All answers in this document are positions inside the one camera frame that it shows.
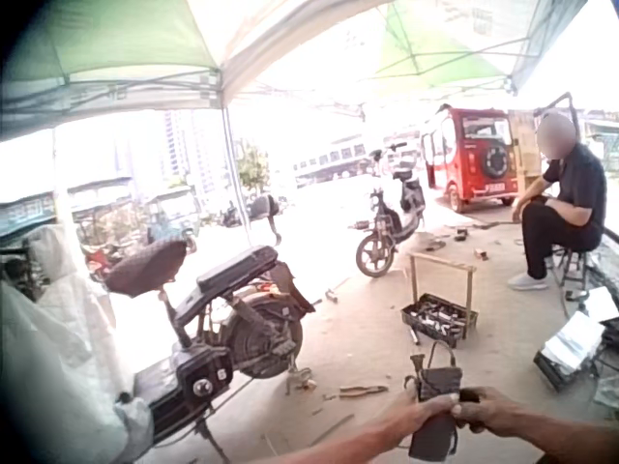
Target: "concrete ground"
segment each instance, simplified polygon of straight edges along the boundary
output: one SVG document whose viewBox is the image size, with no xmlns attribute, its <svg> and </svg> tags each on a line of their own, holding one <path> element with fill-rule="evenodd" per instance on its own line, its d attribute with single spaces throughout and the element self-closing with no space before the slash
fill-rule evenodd
<svg viewBox="0 0 619 464">
<path fill-rule="evenodd" d="M 510 212 L 509 209 L 486 205 L 485 208 L 473 208 L 469 217 L 463 217 L 431 201 L 428 205 L 427 230 L 403 244 L 392 270 L 379 279 L 361 275 L 354 267 L 354 249 L 362 238 L 356 231 L 342 228 L 337 233 L 326 233 L 325 229 L 333 231 L 334 228 L 325 227 L 326 222 L 319 217 L 312 224 L 304 221 L 303 233 L 306 235 L 302 245 L 290 238 L 293 225 L 300 220 L 295 216 L 299 213 L 284 213 L 282 218 L 289 215 L 290 220 L 282 221 L 284 243 L 281 255 L 289 262 L 300 285 L 319 294 L 320 289 L 335 286 L 347 276 L 349 278 L 337 289 L 337 304 L 318 304 L 317 312 L 304 319 L 304 345 L 298 362 L 300 367 L 312 369 L 313 379 L 318 385 L 316 390 L 294 391 L 286 396 L 285 375 L 254 381 L 209 419 L 213 434 L 232 462 L 273 456 L 262 438 L 264 434 L 268 435 L 278 453 L 300 450 L 331 425 L 354 414 L 354 419 L 332 436 L 344 434 L 379 414 L 401 391 L 404 377 L 413 373 L 409 356 L 418 352 L 428 354 L 431 346 L 431 340 L 423 335 L 420 335 L 422 345 L 415 346 L 407 327 L 401 322 L 399 310 L 412 299 L 406 252 L 423 251 L 432 234 L 453 236 L 454 229 L 447 225 L 498 220 L 507 218 Z M 332 214 L 333 218 L 340 218 L 339 223 L 343 225 L 347 218 L 344 220 L 341 216 L 337 211 Z M 314 243 L 308 245 L 310 238 Z M 518 293 L 506 288 L 505 281 L 524 270 L 522 247 L 515 243 L 518 238 L 519 228 L 513 225 L 500 225 L 487 231 L 471 229 L 466 242 L 456 243 L 452 237 L 443 238 L 447 245 L 433 253 L 477 267 L 473 289 L 473 309 L 479 312 L 477 329 L 456 350 L 457 363 L 464 371 L 463 384 L 494 386 L 539 412 L 557 417 L 604 421 L 607 410 L 591 400 L 594 392 L 592 381 L 584 377 L 557 394 L 532 363 L 536 351 L 566 319 L 556 286 L 534 293 Z M 286 248 L 286 240 L 289 240 L 289 248 Z M 319 245 L 324 245 L 323 252 L 319 251 Z M 489 260 L 476 259 L 474 248 L 484 249 Z M 183 276 L 195 276 L 202 259 L 190 256 L 182 270 Z M 309 263 L 306 268 L 309 267 L 311 272 L 301 268 L 303 263 Z M 429 292 L 455 303 L 464 303 L 466 280 L 463 272 L 420 262 L 418 275 L 422 293 Z M 319 283 L 312 284 L 312 277 Z M 179 286 L 183 288 L 172 293 L 182 296 L 192 286 L 192 278 Z M 119 314 L 119 330 L 120 326 L 127 327 L 141 321 L 144 329 L 141 334 L 125 337 L 125 342 L 133 346 L 133 365 L 142 364 L 143 367 L 147 361 L 156 361 L 169 353 L 168 342 L 173 340 L 173 335 L 166 327 L 163 311 L 154 297 L 146 295 L 131 303 L 132 311 L 124 308 L 124 314 Z M 446 361 L 442 353 L 435 358 L 437 365 Z M 233 390 L 245 380 L 239 374 L 233 382 Z M 323 399 L 323 394 L 334 393 L 341 386 L 375 384 L 387 385 L 390 390 L 355 400 Z M 538 451 L 517 440 L 461 431 L 457 455 L 450 462 L 500 460 L 504 463 L 530 463 L 539 456 Z M 408 461 L 404 449 L 396 449 L 375 460 L 378 463 Z M 178 444 L 151 450 L 139 462 L 218 463 L 220 459 L 207 442 L 191 434 Z"/>
</svg>

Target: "spare tire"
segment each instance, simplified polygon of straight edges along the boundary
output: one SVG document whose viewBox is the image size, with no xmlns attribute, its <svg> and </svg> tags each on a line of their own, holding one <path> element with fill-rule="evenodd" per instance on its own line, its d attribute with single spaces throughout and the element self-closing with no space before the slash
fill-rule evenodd
<svg viewBox="0 0 619 464">
<path fill-rule="evenodd" d="M 510 168 L 510 157 L 503 145 L 491 145 L 481 159 L 482 170 L 490 179 L 502 179 Z"/>
</svg>

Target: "tool box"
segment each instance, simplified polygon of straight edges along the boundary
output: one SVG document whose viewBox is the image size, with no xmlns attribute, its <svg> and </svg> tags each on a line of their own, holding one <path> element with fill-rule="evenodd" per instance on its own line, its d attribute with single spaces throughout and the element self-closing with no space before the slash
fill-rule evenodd
<svg viewBox="0 0 619 464">
<path fill-rule="evenodd" d="M 416 259 L 466 271 L 466 306 L 448 302 L 430 293 L 425 293 L 418 298 Z M 475 267 L 453 263 L 435 256 L 413 253 L 411 254 L 411 272 L 413 304 L 401 310 L 402 322 L 410 326 L 413 331 L 421 332 L 435 340 L 442 340 L 450 347 L 456 348 L 457 341 L 465 339 L 468 330 L 477 324 L 478 313 L 471 309 Z"/>
</svg>

